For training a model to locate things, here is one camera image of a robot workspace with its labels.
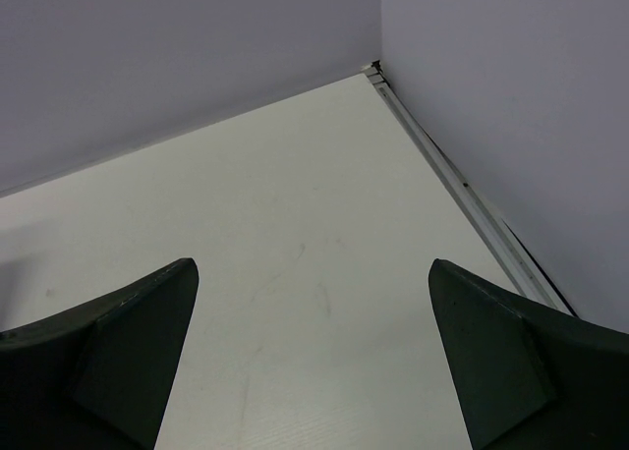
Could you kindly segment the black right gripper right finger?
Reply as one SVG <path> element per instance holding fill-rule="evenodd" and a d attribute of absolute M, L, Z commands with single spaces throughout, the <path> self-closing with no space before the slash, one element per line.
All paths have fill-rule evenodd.
<path fill-rule="evenodd" d="M 429 295 L 473 448 L 627 448 L 627 334 L 443 259 Z"/>

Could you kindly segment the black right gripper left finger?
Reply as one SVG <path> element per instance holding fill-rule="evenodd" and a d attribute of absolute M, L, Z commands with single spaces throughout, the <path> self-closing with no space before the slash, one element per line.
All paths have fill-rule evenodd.
<path fill-rule="evenodd" d="M 196 263 L 181 258 L 2 332 L 2 448 L 154 448 L 198 287 Z"/>

